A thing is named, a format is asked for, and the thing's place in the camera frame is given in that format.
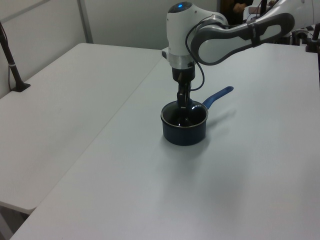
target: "saucepan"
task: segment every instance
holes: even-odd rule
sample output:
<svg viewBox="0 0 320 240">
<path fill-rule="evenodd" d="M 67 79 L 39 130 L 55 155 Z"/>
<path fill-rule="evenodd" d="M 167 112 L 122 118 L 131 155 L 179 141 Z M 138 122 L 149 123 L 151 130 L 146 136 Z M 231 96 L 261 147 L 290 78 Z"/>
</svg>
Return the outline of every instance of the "saucepan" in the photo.
<svg viewBox="0 0 320 240">
<path fill-rule="evenodd" d="M 185 108 L 179 107 L 177 101 L 165 105 L 161 111 L 163 136 L 170 143 L 179 146 L 190 146 L 202 141 L 206 136 L 208 109 L 214 101 L 233 89 L 232 86 L 227 86 L 203 103 L 189 99 Z"/>
</svg>

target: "saucepan handle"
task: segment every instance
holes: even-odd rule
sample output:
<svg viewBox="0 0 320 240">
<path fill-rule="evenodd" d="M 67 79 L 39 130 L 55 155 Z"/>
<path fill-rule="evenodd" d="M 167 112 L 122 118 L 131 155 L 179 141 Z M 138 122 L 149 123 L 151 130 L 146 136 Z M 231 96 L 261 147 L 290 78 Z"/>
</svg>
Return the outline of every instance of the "saucepan handle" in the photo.
<svg viewBox="0 0 320 240">
<path fill-rule="evenodd" d="M 233 86 L 227 86 L 226 88 L 222 89 L 221 91 L 218 91 L 217 93 L 213 94 L 212 96 L 208 97 L 204 102 L 203 105 L 207 109 L 211 107 L 211 105 L 214 103 L 214 101 L 218 100 L 219 98 L 222 98 L 224 95 L 230 93 L 234 89 Z"/>
</svg>

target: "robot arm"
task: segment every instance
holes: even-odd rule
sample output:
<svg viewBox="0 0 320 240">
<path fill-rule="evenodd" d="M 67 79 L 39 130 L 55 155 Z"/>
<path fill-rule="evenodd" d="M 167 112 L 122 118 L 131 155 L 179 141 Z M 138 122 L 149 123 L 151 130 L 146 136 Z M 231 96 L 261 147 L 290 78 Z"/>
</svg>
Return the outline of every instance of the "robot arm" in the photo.
<svg viewBox="0 0 320 240">
<path fill-rule="evenodd" d="M 228 22 L 220 13 L 205 11 L 189 2 L 178 3 L 167 14 L 167 59 L 172 66 L 173 78 L 178 81 L 183 70 L 189 69 L 190 72 L 194 66 L 185 39 L 198 23 L 202 24 L 190 34 L 187 44 L 199 63 L 216 65 L 237 52 L 276 40 L 292 30 L 320 23 L 318 9 L 319 0 L 278 0 L 257 20 L 224 29 L 223 25 Z"/>
</svg>

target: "black cable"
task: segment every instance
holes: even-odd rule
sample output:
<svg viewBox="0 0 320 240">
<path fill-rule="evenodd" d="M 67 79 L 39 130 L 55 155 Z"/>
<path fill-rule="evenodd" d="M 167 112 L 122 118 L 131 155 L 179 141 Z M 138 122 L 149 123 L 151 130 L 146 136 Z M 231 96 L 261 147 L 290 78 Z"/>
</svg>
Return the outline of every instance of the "black cable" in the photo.
<svg viewBox="0 0 320 240">
<path fill-rule="evenodd" d="M 200 85 L 199 87 L 195 88 L 195 89 L 190 89 L 190 91 L 197 91 L 197 90 L 199 90 L 200 88 L 202 88 L 202 86 L 205 84 L 205 73 L 204 73 L 201 65 L 200 65 L 199 62 L 196 60 L 195 56 L 193 55 L 193 53 L 191 52 L 191 50 L 190 50 L 190 48 L 189 48 L 189 46 L 188 46 L 188 38 L 189 38 L 189 35 L 192 33 L 192 31 L 193 31 L 195 28 L 197 28 L 199 25 L 201 25 L 205 19 L 208 19 L 208 18 L 210 18 L 210 17 L 205 17 L 205 18 L 202 19 L 199 23 L 197 23 L 196 25 L 194 25 L 194 26 L 191 28 L 191 30 L 188 32 L 188 34 L 186 35 L 186 37 L 185 37 L 185 42 L 184 42 L 184 43 L 185 43 L 185 47 L 186 47 L 186 49 L 188 50 L 188 52 L 189 52 L 189 54 L 191 55 L 191 57 L 192 57 L 192 59 L 194 60 L 194 62 L 195 62 L 195 63 L 197 64 L 197 66 L 199 67 L 199 69 L 200 69 L 200 71 L 201 71 L 201 74 L 202 74 L 202 83 L 201 83 L 201 85 Z M 210 25 L 218 25 L 218 26 L 220 26 L 220 27 L 222 27 L 222 28 L 224 28 L 224 29 L 226 29 L 226 27 L 228 27 L 229 29 L 231 29 L 231 28 L 235 28 L 235 27 L 239 26 L 239 25 L 223 25 L 223 24 L 221 24 L 220 22 L 213 22 L 213 23 L 211 23 Z"/>
<path fill-rule="evenodd" d="M 198 67 L 199 67 L 199 69 L 200 69 L 200 71 L 201 71 L 201 74 L 202 74 L 202 83 L 201 83 L 201 85 L 200 85 L 199 87 L 195 88 L 195 89 L 190 89 L 190 91 L 197 91 L 197 90 L 199 90 L 200 88 L 202 88 L 202 86 L 205 84 L 205 74 L 204 74 L 204 71 L 202 70 L 202 67 L 200 66 L 200 64 L 198 63 L 198 61 L 196 60 L 195 56 L 193 55 L 193 53 L 191 52 L 191 50 L 189 49 L 189 46 L 188 46 L 188 38 L 189 38 L 189 35 L 191 34 L 191 32 L 192 32 L 196 27 L 198 27 L 200 24 L 203 23 L 203 20 L 204 20 L 204 19 L 202 19 L 198 24 L 194 25 L 194 26 L 191 28 L 191 30 L 190 30 L 190 31 L 188 32 L 188 34 L 186 35 L 186 37 L 185 37 L 185 42 L 184 42 L 186 49 L 188 50 L 188 52 L 189 52 L 189 54 L 191 55 L 191 57 L 192 57 L 192 59 L 194 60 L 194 62 L 198 65 Z"/>
<path fill-rule="evenodd" d="M 253 13 L 252 14 L 255 14 L 255 11 L 256 11 L 256 17 L 258 16 L 258 8 L 260 7 L 260 5 L 261 5 L 261 3 L 262 3 L 262 1 L 259 3 L 259 5 L 256 7 L 256 9 L 253 11 Z"/>
<path fill-rule="evenodd" d="M 10 66 L 8 66 L 8 85 L 9 85 L 9 89 L 10 92 L 12 91 L 11 86 L 10 86 Z"/>
<path fill-rule="evenodd" d="M 8 38 L 7 38 L 6 31 L 5 31 L 4 27 L 2 26 L 1 22 L 0 22 L 0 27 L 1 27 L 1 30 L 2 30 L 2 32 L 3 32 L 3 34 L 4 34 L 5 41 L 8 42 Z"/>
<path fill-rule="evenodd" d="M 276 5 L 277 2 L 279 2 L 279 0 L 275 0 L 274 4 L 271 7 L 269 7 L 263 14 L 261 14 L 259 18 L 261 18 L 263 15 L 269 12 Z"/>
</svg>

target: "table surface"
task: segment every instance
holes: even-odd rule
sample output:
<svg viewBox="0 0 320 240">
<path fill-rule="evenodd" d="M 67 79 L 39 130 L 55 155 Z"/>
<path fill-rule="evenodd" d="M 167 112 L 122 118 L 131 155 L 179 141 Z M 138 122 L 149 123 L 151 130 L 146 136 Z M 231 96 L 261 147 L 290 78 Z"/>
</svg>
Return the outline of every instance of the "table surface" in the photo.
<svg viewBox="0 0 320 240">
<path fill-rule="evenodd" d="M 161 59 L 79 44 L 0 100 L 0 206 L 30 214 Z"/>
<path fill-rule="evenodd" d="M 162 134 L 178 88 L 162 59 L 12 240 L 319 239 L 317 61 L 264 44 L 204 66 L 194 100 L 234 90 L 183 147 Z"/>
</svg>

